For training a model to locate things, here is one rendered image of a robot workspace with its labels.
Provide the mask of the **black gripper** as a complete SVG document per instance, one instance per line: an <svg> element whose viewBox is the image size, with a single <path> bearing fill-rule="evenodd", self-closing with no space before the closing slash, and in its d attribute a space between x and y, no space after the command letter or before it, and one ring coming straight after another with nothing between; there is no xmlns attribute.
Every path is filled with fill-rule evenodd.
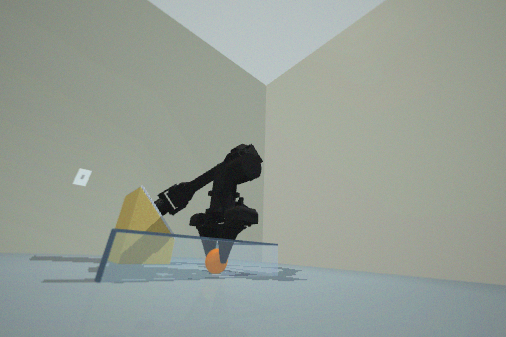
<svg viewBox="0 0 506 337"><path fill-rule="evenodd" d="M247 224L258 224L258 213L255 209L235 206L240 193L231 185L214 185L208 196L211 196L210 208L205 213L194 214L190 226L196 226L201 237L235 240ZM222 223L222 224L219 224Z"/></svg>

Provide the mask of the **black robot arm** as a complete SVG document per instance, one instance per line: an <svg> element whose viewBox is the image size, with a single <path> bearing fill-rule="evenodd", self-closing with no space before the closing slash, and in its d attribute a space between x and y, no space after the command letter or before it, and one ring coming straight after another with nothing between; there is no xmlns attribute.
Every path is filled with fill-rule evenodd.
<svg viewBox="0 0 506 337"><path fill-rule="evenodd" d="M252 181L260 176L261 163L263 161L252 144L240 144L230 151L223 162L217 164L217 166L191 182L175 184L158 194L159 199L154 203L162 216L168 212L171 215L175 215L184 209L192 199L194 193L213 180L213 186L223 184L234 186L237 189L238 184ZM176 209L173 208L165 196L164 193L167 191L167 196L174 207L177 207Z"/></svg>

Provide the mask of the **low clear wall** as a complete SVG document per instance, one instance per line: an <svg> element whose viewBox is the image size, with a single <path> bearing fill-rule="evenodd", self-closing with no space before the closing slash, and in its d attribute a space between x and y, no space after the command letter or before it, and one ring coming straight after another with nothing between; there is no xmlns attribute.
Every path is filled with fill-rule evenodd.
<svg viewBox="0 0 506 337"><path fill-rule="evenodd" d="M278 276L278 246L117 231L101 282Z"/></svg>

